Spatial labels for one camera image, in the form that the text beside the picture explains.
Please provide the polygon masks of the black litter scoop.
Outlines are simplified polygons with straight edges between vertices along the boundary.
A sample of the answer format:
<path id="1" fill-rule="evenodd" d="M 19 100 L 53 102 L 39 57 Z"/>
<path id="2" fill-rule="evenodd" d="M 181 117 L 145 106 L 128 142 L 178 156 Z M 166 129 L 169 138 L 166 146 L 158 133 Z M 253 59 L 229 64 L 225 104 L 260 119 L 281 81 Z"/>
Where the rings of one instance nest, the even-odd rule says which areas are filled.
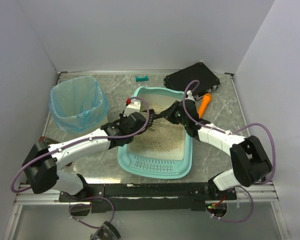
<path id="1" fill-rule="evenodd" d="M 165 116 L 166 114 L 164 112 L 156 113 L 154 109 L 150 109 L 149 120 L 144 131 L 146 131 L 148 128 L 150 128 L 153 125 L 154 120 L 164 118 Z"/>

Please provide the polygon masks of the teal litter box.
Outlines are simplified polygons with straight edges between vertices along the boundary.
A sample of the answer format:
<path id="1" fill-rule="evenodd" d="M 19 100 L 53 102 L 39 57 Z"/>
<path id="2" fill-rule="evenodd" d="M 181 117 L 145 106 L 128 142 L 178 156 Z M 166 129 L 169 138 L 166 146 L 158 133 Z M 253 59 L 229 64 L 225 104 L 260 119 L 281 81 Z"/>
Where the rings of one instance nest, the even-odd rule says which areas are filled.
<path id="1" fill-rule="evenodd" d="M 140 86 L 133 96 L 142 98 L 156 114 L 182 101 L 183 92 L 163 87 Z M 192 167 L 193 139 L 181 124 L 164 118 L 156 119 L 144 133 L 136 135 L 132 143 L 118 148 L 117 160 L 127 172 L 154 179 L 180 179 Z"/>

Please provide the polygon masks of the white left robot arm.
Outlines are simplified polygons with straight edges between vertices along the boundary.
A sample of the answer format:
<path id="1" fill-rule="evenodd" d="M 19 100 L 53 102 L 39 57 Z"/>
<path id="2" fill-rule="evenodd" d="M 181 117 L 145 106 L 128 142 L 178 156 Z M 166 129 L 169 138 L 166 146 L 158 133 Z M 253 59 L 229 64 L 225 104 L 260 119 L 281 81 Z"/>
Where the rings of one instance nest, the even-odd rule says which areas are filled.
<path id="1" fill-rule="evenodd" d="M 63 168 L 84 156 L 131 143 L 135 134 L 145 130 L 147 123 L 141 113 L 133 112 L 66 142 L 46 144 L 41 141 L 34 144 L 22 164 L 33 193 L 57 190 L 74 196 L 82 192 L 87 185 L 84 177 L 65 172 Z"/>

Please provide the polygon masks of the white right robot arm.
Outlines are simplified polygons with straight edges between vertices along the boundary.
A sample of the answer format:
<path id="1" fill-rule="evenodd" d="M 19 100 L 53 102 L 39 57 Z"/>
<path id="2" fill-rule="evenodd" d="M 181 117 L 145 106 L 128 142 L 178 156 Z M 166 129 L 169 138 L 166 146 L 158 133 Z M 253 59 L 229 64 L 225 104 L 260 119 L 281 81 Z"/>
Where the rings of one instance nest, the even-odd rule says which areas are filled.
<path id="1" fill-rule="evenodd" d="M 193 100 L 175 101 L 159 115 L 172 124 L 182 125 L 186 133 L 195 140 L 230 156 L 232 168 L 208 181 L 216 192 L 237 186 L 250 187 L 274 169 L 258 137 L 235 135 L 200 118 Z"/>

